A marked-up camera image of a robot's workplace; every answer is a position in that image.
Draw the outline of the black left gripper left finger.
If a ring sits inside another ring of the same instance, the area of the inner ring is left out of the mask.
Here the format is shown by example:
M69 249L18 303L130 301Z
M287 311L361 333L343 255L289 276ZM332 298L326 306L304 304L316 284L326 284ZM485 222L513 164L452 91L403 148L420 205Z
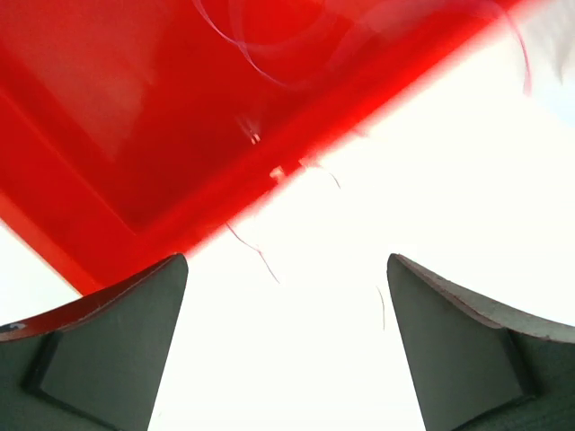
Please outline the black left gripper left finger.
M146 430L186 289L173 255L1 327L3 430Z

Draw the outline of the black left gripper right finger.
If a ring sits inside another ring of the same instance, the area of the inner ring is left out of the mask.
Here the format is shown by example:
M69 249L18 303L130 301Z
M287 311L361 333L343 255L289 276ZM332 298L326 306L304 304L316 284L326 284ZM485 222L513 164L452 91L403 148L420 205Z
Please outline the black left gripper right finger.
M387 261L395 318L426 429L572 430L574 329Z

